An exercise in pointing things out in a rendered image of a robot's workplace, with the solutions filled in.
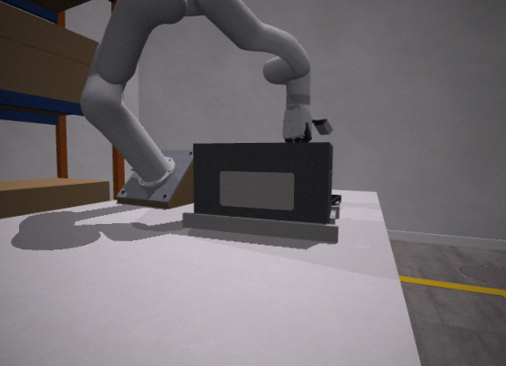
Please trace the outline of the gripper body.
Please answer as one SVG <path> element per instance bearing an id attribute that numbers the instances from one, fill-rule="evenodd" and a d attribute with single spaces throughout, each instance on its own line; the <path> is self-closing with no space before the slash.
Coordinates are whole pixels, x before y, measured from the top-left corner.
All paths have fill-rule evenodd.
<path id="1" fill-rule="evenodd" d="M 297 138 L 305 136 L 306 122 L 312 134 L 311 108 L 308 104 L 286 105 L 283 120 L 283 138 Z M 304 134 L 304 135 L 303 135 Z"/>

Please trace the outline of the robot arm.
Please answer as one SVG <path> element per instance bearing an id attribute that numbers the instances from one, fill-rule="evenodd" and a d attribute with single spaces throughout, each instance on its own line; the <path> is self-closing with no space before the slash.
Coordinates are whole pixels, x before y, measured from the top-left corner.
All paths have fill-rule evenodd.
<path id="1" fill-rule="evenodd" d="M 88 122 L 136 171 L 144 188 L 168 180 L 175 162 L 163 156 L 125 106 L 126 82 L 135 74 L 155 27 L 197 15 L 209 19 L 238 48 L 277 55 L 264 65 L 264 77 L 272 84 L 287 86 L 286 105 L 310 105 L 311 70 L 306 51 L 292 35 L 261 23 L 241 0 L 118 0 L 97 45 L 80 106 Z"/>

